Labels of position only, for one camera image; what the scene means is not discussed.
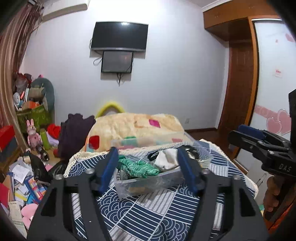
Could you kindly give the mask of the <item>person right hand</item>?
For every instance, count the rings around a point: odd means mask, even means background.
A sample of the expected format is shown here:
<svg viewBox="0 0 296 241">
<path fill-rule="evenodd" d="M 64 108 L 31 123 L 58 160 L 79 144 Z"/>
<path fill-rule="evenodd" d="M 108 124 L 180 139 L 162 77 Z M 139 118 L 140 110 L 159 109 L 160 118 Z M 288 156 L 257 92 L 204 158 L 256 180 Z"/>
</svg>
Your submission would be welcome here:
<svg viewBox="0 0 296 241">
<path fill-rule="evenodd" d="M 279 201 L 277 196 L 280 194 L 280 189 L 284 178 L 281 176 L 271 176 L 267 180 L 267 190 L 263 199 L 264 209 L 267 212 L 272 212 L 278 206 Z"/>
</svg>

